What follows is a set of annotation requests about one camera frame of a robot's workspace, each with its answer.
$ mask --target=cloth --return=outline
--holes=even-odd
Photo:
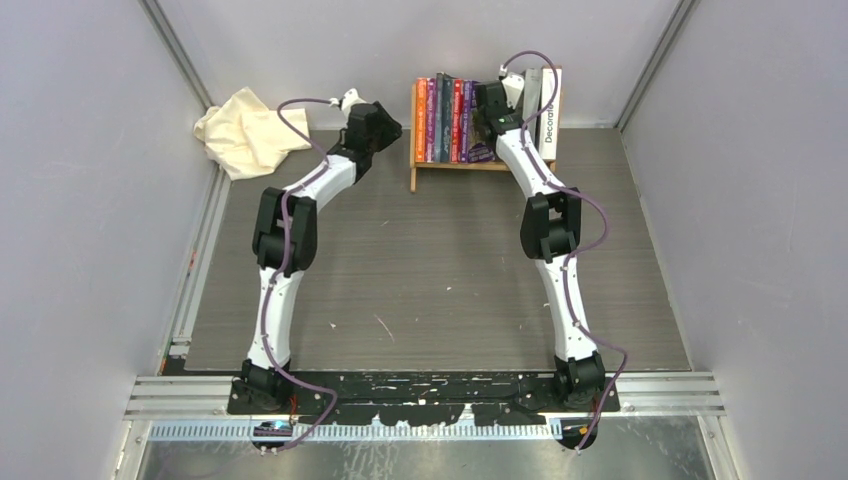
[[[309,136],[304,109],[284,110],[283,116]],[[210,107],[194,124],[194,136],[206,144],[206,155],[230,180],[273,173],[289,152],[310,147],[247,87],[223,106]]]

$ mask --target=wooden shelf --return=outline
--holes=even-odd
[[[409,142],[409,191],[415,193],[418,186],[418,169],[419,168],[440,168],[444,170],[477,170],[484,172],[508,172],[509,167],[500,160],[493,162],[480,163],[428,163],[415,161],[415,85],[412,85],[412,114],[410,123],[410,142]],[[551,171],[556,170],[556,160],[545,160],[548,168]]]

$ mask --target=gray wooden tabletop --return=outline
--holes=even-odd
[[[337,138],[313,134],[327,146]],[[628,370],[688,369],[618,132],[565,129],[559,141],[557,176],[600,201],[612,226],[579,262],[590,329],[629,350]],[[552,368],[550,310],[519,245],[524,199],[514,179],[424,170],[411,194],[407,149],[404,136],[377,154],[360,183],[321,212],[318,256],[294,310],[293,369]],[[186,368],[244,360],[259,299],[251,239],[260,194],[318,161],[296,152],[275,174],[232,185]],[[600,230],[584,205],[583,241]],[[618,366],[617,353],[601,352],[607,369]]]

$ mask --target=wall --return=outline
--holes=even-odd
[[[269,106],[356,86],[408,125],[415,78],[493,79],[510,55],[534,48],[565,68],[563,126],[611,126],[677,0],[161,3],[218,103],[244,86]],[[310,116],[319,128],[343,123],[328,109]]]
[[[755,479],[844,478],[848,4],[701,2],[624,135]]]
[[[0,477],[106,478],[152,373],[213,168],[133,1],[0,16]]]

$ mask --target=purple cable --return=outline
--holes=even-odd
[[[545,63],[548,64],[548,66],[554,72],[553,95],[551,95],[551,98],[548,100],[548,103],[546,103],[544,107],[537,110],[535,113],[530,115],[530,117],[527,118],[527,120],[525,120],[524,122],[521,123],[521,132],[520,132],[521,146],[524,149],[524,153],[527,154],[527,158],[530,159],[530,163],[533,165],[533,168],[536,170],[536,173],[539,175],[539,177],[545,179],[545,184],[547,186],[553,188],[554,190],[562,192],[566,195],[577,197],[577,198],[585,201],[586,203],[591,205],[595,210],[598,211],[598,214],[601,215],[601,220],[604,223],[604,231],[603,231],[603,233],[601,233],[601,236],[598,237],[597,240],[595,240],[594,242],[592,242],[589,245],[586,245],[584,247],[576,248],[573,252],[569,253],[565,257],[565,266],[567,267],[568,262],[571,261],[572,258],[576,258],[577,255],[580,254],[580,253],[592,250],[593,248],[597,247],[598,245],[600,245],[601,243],[603,243],[607,239],[607,236],[609,236],[609,218],[607,217],[607,214],[604,211],[603,207],[601,207],[601,205],[598,202],[596,202],[593,198],[589,197],[588,195],[586,195],[584,193],[578,192],[576,190],[572,190],[570,188],[566,188],[562,185],[557,185],[556,183],[553,183],[552,181],[550,181],[550,178],[547,175],[545,175],[541,166],[539,166],[539,164],[536,162],[536,158],[530,152],[530,147],[527,146],[527,138],[525,136],[526,133],[527,133],[527,124],[529,122],[531,122],[533,119],[539,117],[542,114],[542,112],[547,110],[553,104],[554,99],[556,98],[556,92],[559,91],[559,75],[556,74],[556,67],[554,67],[554,62],[552,62],[551,59],[548,58],[545,54],[538,52],[536,50],[524,50],[522,52],[516,53],[515,55],[511,56],[506,62],[504,62],[504,68],[508,67],[509,64],[512,63],[512,61],[515,60],[516,58],[524,56],[524,55],[535,55],[537,57],[540,57],[542,60],[545,61]],[[601,420],[601,411],[604,408],[604,404],[606,403],[607,398],[609,398],[609,394],[610,394],[610,391],[612,390],[612,387],[615,385],[615,382],[618,380],[618,377],[621,376],[621,373],[624,372],[624,368],[627,366],[627,351],[624,350],[623,348],[617,346],[617,345],[614,345],[614,344],[604,340],[601,337],[598,337],[597,335],[590,333],[589,330],[586,327],[584,327],[583,324],[580,323],[580,320],[577,318],[577,315],[574,312],[574,305],[572,305],[572,303],[571,303],[571,293],[568,289],[568,270],[567,269],[563,270],[563,272],[562,272],[562,280],[563,280],[563,287],[565,288],[565,303],[568,306],[568,313],[571,315],[572,325],[577,327],[577,329],[580,330],[580,332],[582,332],[583,335],[586,335],[587,338],[589,338],[590,340],[592,340],[596,344],[602,345],[602,346],[607,347],[607,348],[612,349],[612,350],[615,350],[616,352],[620,353],[623,357],[622,360],[621,360],[621,365],[619,365],[618,369],[613,374],[612,379],[610,380],[609,384],[606,386],[603,394],[601,395],[601,399],[598,401],[598,406],[596,407],[595,413],[592,416],[592,422],[589,424],[589,429],[586,431],[586,433],[583,435],[583,438],[580,439],[580,443],[577,445],[576,451],[577,451],[577,454],[580,455],[580,450],[586,444],[586,441],[589,440],[589,435],[591,435],[591,433],[595,430],[595,427],[598,426],[598,422]]]
[[[286,208],[286,205],[288,205],[289,197],[291,197],[291,195],[293,193],[299,192],[300,190],[303,190],[304,188],[308,187],[310,184],[312,184],[313,182],[315,182],[316,180],[321,178],[321,176],[324,175],[327,172],[327,170],[329,170],[329,168],[330,168],[329,163],[328,163],[329,160],[327,159],[327,151],[324,150],[320,145],[315,143],[315,141],[313,141],[311,138],[307,137],[303,132],[301,132],[300,130],[295,128],[294,125],[289,123],[289,121],[286,120],[283,117],[283,112],[282,112],[283,108],[285,108],[285,107],[287,107],[287,106],[289,106],[293,103],[305,103],[305,102],[323,103],[323,104],[326,104],[326,105],[332,104],[329,100],[324,100],[324,99],[320,99],[320,98],[296,98],[294,100],[288,100],[288,101],[281,103],[280,106],[277,107],[277,116],[280,117],[280,120],[282,120],[282,122],[287,127],[289,127],[294,133],[296,133],[298,136],[300,136],[300,138],[306,140],[312,146],[312,148],[314,148],[316,151],[318,151],[318,153],[321,154],[321,156],[323,157],[323,160],[321,162],[321,170],[319,170],[318,173],[316,173],[315,175],[313,175],[313,176],[307,178],[306,180],[304,180],[303,182],[301,182],[300,185],[287,190],[286,193],[283,194],[283,198],[280,201],[282,203],[282,211],[283,211],[283,231],[285,232],[284,238],[286,239],[284,246],[283,246],[283,262],[280,265],[280,268],[278,268],[277,270],[274,271],[274,274],[271,275],[271,279],[268,282],[268,289],[265,291],[265,296],[262,299],[262,307],[260,309],[260,311],[262,312],[262,316],[260,317],[260,320],[259,320],[259,329],[260,329],[260,332],[262,334],[261,335],[261,337],[262,337],[262,347],[265,349],[265,354],[268,355],[268,361],[271,362],[271,365],[274,367],[274,370],[276,370],[277,373],[279,373],[286,380],[294,383],[295,385],[303,387],[307,390],[312,390],[314,392],[326,393],[328,395],[331,395],[333,398],[330,401],[330,405],[327,407],[327,409],[324,410],[324,412],[318,417],[318,419],[315,420],[315,422],[305,432],[303,432],[303,434],[301,436],[299,436],[299,437],[295,438],[294,440],[286,443],[282,447],[279,447],[277,449],[278,452],[282,452],[284,450],[289,450],[291,448],[298,446],[301,442],[303,442],[303,440],[306,437],[308,437],[312,432],[315,431],[316,428],[318,428],[318,425],[320,425],[324,420],[326,420],[327,416],[333,410],[333,407],[336,406],[336,401],[339,398],[339,395],[335,390],[330,389],[330,388],[324,388],[324,387],[321,387],[321,386],[318,386],[318,385],[312,385],[311,383],[304,382],[303,380],[299,380],[299,379],[295,378],[292,374],[283,370],[283,367],[280,366],[279,362],[277,362],[277,359],[275,359],[274,356],[271,355],[271,345],[268,343],[268,328],[267,328],[267,320],[266,320],[267,317],[268,317],[268,301],[271,299],[271,294],[274,290],[274,286],[277,284],[277,276],[280,275],[281,273],[283,273],[283,271],[285,271],[286,267],[288,267],[288,265],[289,265],[289,261],[290,261],[290,258],[291,258],[291,242],[288,241],[288,239],[290,238],[289,229],[291,228],[291,217],[289,216],[289,210],[288,210],[288,208]],[[200,474],[200,475],[187,475],[187,474],[180,474],[180,475],[182,476],[182,478],[186,478],[186,479],[189,479],[189,480],[203,480],[203,479],[206,479],[206,478],[211,478],[211,477],[220,475],[221,473],[223,473],[228,468],[231,468],[233,463],[235,463],[236,460],[244,457],[244,455],[245,454],[239,455],[237,457],[234,457],[234,458],[224,462],[223,465],[219,466],[218,468],[216,468],[215,470],[213,470],[209,473],[204,473],[204,474]],[[170,468],[170,465],[169,465],[169,463],[172,460],[173,460],[173,457],[171,455],[169,455],[167,458],[165,458],[164,462],[162,463],[162,468],[159,471],[159,474],[156,476],[157,480],[166,471],[173,473],[173,471],[171,471],[171,468]]]

